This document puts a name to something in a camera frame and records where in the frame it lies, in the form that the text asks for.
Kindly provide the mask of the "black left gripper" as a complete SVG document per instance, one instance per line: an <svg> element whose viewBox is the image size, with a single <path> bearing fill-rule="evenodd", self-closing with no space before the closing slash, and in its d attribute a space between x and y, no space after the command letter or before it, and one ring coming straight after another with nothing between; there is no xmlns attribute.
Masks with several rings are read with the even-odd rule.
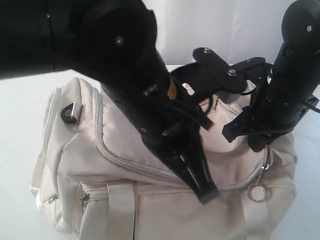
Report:
<svg viewBox="0 0 320 240"><path fill-rule="evenodd" d="M219 191L209 171L200 139L200 127L213 122L171 76L155 49L145 50L128 65L111 68L102 89L140 133L148 150L181 179L202 204Z"/></svg>

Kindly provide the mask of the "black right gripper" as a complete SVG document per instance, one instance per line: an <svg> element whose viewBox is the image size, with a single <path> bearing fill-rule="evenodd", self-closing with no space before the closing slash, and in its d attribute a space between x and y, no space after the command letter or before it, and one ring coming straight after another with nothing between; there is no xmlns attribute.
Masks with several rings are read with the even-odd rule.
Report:
<svg viewBox="0 0 320 240"><path fill-rule="evenodd" d="M260 152L273 140L290 133L308 112L308 80L294 74L273 75L263 84L250 105L224 125L222 135L232 143L247 136L248 146Z"/></svg>

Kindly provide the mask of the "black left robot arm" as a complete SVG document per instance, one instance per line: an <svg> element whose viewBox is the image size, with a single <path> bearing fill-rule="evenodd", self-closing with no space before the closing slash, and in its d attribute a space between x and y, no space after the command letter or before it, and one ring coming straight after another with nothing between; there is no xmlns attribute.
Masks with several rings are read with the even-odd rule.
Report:
<svg viewBox="0 0 320 240"><path fill-rule="evenodd" d="M74 70L102 90L148 150L202 204L218 194L201 143L213 126L156 48L157 19L141 0L3 0L3 80Z"/></svg>

